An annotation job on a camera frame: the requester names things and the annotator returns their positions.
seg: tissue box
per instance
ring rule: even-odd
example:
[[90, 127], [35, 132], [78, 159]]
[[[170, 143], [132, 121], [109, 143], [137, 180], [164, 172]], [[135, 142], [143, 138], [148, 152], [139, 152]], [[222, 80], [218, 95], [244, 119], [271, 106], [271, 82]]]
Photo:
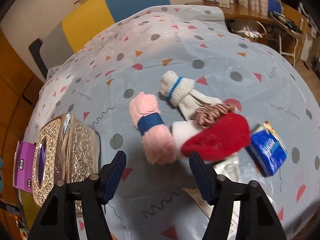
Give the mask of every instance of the tissue box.
[[14, 155], [13, 181], [15, 188], [32, 193], [32, 165], [36, 146], [18, 142]]
[[265, 176], [274, 175], [288, 155], [280, 137], [268, 122], [253, 131], [249, 149]]

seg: red cloth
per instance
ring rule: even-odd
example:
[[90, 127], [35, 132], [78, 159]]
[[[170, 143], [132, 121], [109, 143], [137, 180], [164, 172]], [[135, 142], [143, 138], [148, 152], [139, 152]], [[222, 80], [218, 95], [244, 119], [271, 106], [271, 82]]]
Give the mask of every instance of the red cloth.
[[239, 114], [229, 113], [186, 141], [181, 153], [189, 157], [198, 152], [205, 161], [218, 161], [250, 144], [250, 128], [247, 120]]

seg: brown satin scrunchie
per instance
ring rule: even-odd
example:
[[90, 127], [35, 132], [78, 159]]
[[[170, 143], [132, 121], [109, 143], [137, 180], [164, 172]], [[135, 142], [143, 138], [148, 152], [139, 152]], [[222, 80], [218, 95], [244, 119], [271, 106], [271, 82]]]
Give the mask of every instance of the brown satin scrunchie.
[[196, 109], [196, 123], [202, 128], [209, 128], [221, 116], [236, 111], [237, 108], [234, 104], [200, 106]]

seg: wooden table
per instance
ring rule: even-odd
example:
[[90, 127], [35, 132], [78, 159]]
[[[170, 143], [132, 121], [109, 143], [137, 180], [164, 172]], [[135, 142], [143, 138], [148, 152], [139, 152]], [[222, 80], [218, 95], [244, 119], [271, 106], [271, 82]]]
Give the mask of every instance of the wooden table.
[[206, 5], [206, 6], [212, 6], [212, 7], [219, 7], [223, 13], [226, 19], [232, 19], [232, 20], [252, 20], [257, 21], [260, 23], [272, 23], [272, 20], [257, 12], [254, 10], [251, 10], [247, 7], [241, 6], [239, 4], [230, 4], [230, 8], [224, 8], [220, 7], [219, 3], [211, 3], [211, 2], [191, 2], [186, 3], [187, 5]]

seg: wooden floor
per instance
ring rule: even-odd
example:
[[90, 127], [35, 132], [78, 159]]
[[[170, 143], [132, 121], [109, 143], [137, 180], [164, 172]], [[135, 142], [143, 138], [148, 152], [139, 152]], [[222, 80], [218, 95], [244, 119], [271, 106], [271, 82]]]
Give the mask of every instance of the wooden floor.
[[315, 96], [318, 104], [320, 105], [320, 79], [312, 69], [307, 69], [302, 61], [296, 64], [296, 71], [300, 74], [306, 82], [311, 92]]

